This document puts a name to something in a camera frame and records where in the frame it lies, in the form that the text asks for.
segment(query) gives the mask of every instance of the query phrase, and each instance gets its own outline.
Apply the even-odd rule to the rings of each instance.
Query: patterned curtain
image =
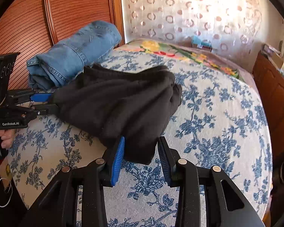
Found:
[[[259,0],[123,0],[123,9],[127,41],[147,37],[190,46],[196,35],[234,61],[251,53],[262,23]]]

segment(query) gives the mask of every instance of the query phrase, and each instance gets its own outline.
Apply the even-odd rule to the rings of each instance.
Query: wooden door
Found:
[[[253,74],[269,126],[273,159],[277,159],[284,153],[284,78],[261,53]]]
[[[27,88],[26,61],[92,21],[115,24],[124,38],[122,17],[121,0],[15,0],[0,19],[0,54],[21,52],[8,88]]]

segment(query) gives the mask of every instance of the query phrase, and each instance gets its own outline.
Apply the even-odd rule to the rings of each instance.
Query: wooden headboard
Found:
[[[0,54],[21,52],[9,89],[28,87],[26,60],[95,20],[115,24],[124,38],[121,0],[15,0],[0,18]]]

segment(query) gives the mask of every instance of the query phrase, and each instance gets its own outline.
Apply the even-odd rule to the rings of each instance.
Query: bed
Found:
[[[139,72],[163,64],[183,88],[182,104],[164,132],[169,146],[195,165],[219,165],[262,218],[271,190],[272,155],[251,75],[210,52],[151,40],[114,49],[102,66]],[[55,116],[40,117],[27,129],[17,130],[8,161],[26,207],[63,166],[86,166],[105,149],[96,137]],[[79,190],[77,226],[82,225],[83,190]],[[108,226],[174,226],[178,190],[165,183],[158,152],[147,166],[124,161],[116,186],[105,188]],[[206,226],[204,189],[200,190],[201,221]]]

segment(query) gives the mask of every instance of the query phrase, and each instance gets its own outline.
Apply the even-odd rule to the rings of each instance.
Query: blue denim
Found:
[[[43,90],[66,85],[83,72],[84,66],[101,63],[121,39],[115,25],[94,21],[47,53],[29,59],[28,83],[31,88]]]

